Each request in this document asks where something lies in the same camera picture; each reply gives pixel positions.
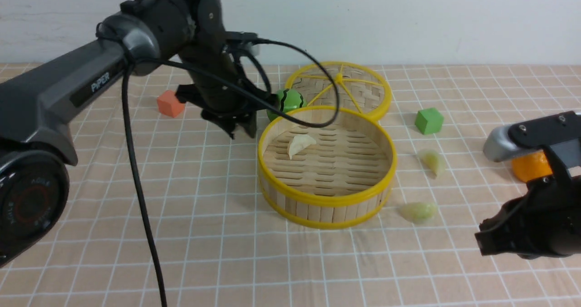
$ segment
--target black cable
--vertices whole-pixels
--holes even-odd
[[[133,173],[133,182],[135,182],[135,191],[137,191],[137,201],[139,201],[139,210],[141,210],[141,219],[143,220],[143,227],[145,228],[145,236],[153,259],[153,267],[155,268],[155,275],[158,278],[159,295],[162,300],[162,307],[167,307],[166,287],[163,283],[162,266],[159,262],[158,251],[155,248],[155,241],[151,231],[151,224],[147,213],[147,206],[145,206],[145,197],[143,195],[143,188],[141,187],[141,180],[139,180],[139,169],[137,168],[137,160],[135,158],[135,147],[133,146],[133,133],[131,133],[131,118],[129,116],[129,76],[133,72],[136,63],[127,65],[123,82],[121,86],[121,100],[123,105],[123,123],[125,123],[125,137],[127,137],[127,154],[129,155],[129,162],[131,163],[131,172]]]
[[[143,220],[143,228],[145,229],[145,236],[147,237],[149,251],[150,251],[151,256],[152,256],[153,267],[155,268],[155,274],[156,274],[156,277],[158,279],[158,288],[159,288],[159,295],[160,295],[162,307],[167,307],[166,288],[165,288],[165,284],[163,281],[162,266],[161,266],[160,261],[159,261],[158,251],[155,247],[155,240],[153,239],[153,233],[151,230],[151,224],[149,222],[147,206],[145,204],[145,195],[143,194],[143,187],[141,186],[141,180],[139,179],[139,169],[137,167],[137,159],[135,157],[135,146],[133,144],[133,133],[131,131],[131,117],[129,116],[128,90],[129,90],[129,77],[131,76],[131,73],[133,72],[135,67],[139,63],[149,61],[149,62],[153,62],[156,64],[163,64],[163,65],[168,65],[168,66],[172,66],[172,67],[177,67],[179,69],[186,69],[187,71],[191,71],[191,72],[199,73],[201,75],[205,75],[206,77],[209,77],[211,79],[214,79],[214,80],[220,82],[222,85],[228,86],[229,88],[236,90],[239,94],[241,94],[242,96],[244,96],[248,100],[251,100],[251,101],[255,102],[256,104],[263,106],[264,108],[270,110],[271,112],[277,114],[278,116],[284,117],[285,119],[288,119],[289,121],[291,121],[293,123],[297,123],[299,125],[303,125],[305,127],[311,127],[311,128],[323,128],[323,127],[326,127],[328,125],[331,125],[336,120],[336,118],[340,112],[339,89],[337,88],[337,84],[335,83],[335,81],[333,80],[331,75],[326,71],[326,69],[324,69],[324,67],[322,67],[322,65],[313,56],[309,55],[309,53],[297,48],[296,46],[293,46],[291,44],[286,44],[284,42],[275,42],[272,40],[256,40],[255,41],[256,44],[280,45],[280,46],[285,46],[285,47],[294,49],[297,52],[302,53],[303,55],[307,56],[311,61],[313,61],[323,71],[323,73],[328,77],[328,79],[332,83],[332,85],[334,87],[334,91],[335,91],[335,97],[336,97],[336,109],[335,109],[335,113],[332,116],[332,118],[325,123],[305,122],[305,121],[302,121],[301,119],[296,119],[292,116],[287,115],[286,113],[283,113],[282,111],[274,108],[274,106],[270,105],[268,102],[266,102],[258,97],[253,96],[253,94],[251,94],[250,92],[247,92],[246,90],[239,87],[238,85],[230,83],[229,81],[224,80],[216,75],[213,75],[212,73],[209,73],[203,69],[198,69],[197,67],[194,67],[191,65],[186,65],[185,63],[176,63],[176,62],[172,62],[172,61],[165,61],[165,60],[159,60],[159,59],[143,58],[143,59],[135,60],[133,58],[133,55],[131,54],[131,52],[128,50],[127,46],[125,46],[125,44],[123,43],[123,40],[121,40],[121,38],[119,37],[119,35],[117,34],[117,32],[114,29],[112,29],[113,34],[114,34],[114,38],[106,38],[105,36],[103,36],[102,32],[100,31],[100,26],[101,26],[101,24],[97,25],[96,36],[100,39],[117,42],[119,45],[121,45],[121,47],[123,48],[125,55],[127,57],[127,68],[125,69],[125,73],[123,75],[122,90],[121,90],[122,107],[123,107],[123,123],[125,125],[125,137],[126,137],[126,141],[127,141],[127,153],[129,156],[129,163],[131,164],[131,173],[133,175],[133,182],[135,183],[135,191],[137,192],[137,201],[139,202],[139,210],[141,212],[141,218]],[[238,49],[238,52],[242,52],[243,55],[245,57],[248,57],[248,59],[250,59],[251,62],[255,65],[257,71],[260,74],[260,77],[262,77],[262,79],[265,83],[265,87],[267,88],[268,93],[271,94],[272,89],[270,86],[270,81],[268,80],[266,72],[264,71],[263,67],[260,65],[259,61],[257,61],[256,58],[245,49]]]

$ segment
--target green cube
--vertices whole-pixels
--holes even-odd
[[[415,126],[423,135],[440,132],[443,123],[444,116],[436,108],[420,110],[415,116]]]

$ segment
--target yellow plastic spoke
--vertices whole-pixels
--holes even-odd
[[[321,75],[299,75],[297,78],[323,79],[323,80],[329,79],[329,78],[323,77]]]
[[[311,104],[315,101],[318,100],[319,97],[321,97],[323,94],[325,94],[327,92],[327,90],[329,90],[331,87],[333,86],[333,84],[330,84],[328,86],[325,87],[325,89],[321,90],[320,93],[317,94],[317,96],[315,96],[315,98],[313,98],[308,104],[307,106],[311,106]]]
[[[353,104],[355,104],[355,107],[357,108],[359,113],[364,114],[363,111],[361,110],[361,107],[359,107],[359,104],[357,104],[357,101],[355,101],[355,97],[353,97],[353,95],[349,92],[349,90],[347,90],[347,87],[345,86],[345,84],[343,82],[341,82],[341,86],[343,87],[343,89],[345,89],[345,92],[347,92],[347,94],[349,95],[349,98],[351,98],[351,100],[353,101]]]
[[[377,82],[361,80],[361,79],[345,79],[345,78],[343,78],[343,81],[345,81],[345,82],[363,82],[365,84],[370,84],[370,85],[384,86],[384,85],[379,84]]]

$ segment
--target bamboo steamer lid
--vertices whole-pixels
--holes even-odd
[[[377,72],[361,65],[327,61],[321,63],[337,83],[341,108],[365,114],[379,121],[389,109],[392,91]],[[326,75],[315,65],[307,65],[291,75],[285,88],[296,89],[307,106],[334,106],[335,93]]]

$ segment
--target orange cube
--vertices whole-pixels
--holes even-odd
[[[158,97],[158,110],[163,115],[177,117],[185,109],[185,104],[180,103],[176,94],[171,90],[166,90]]]

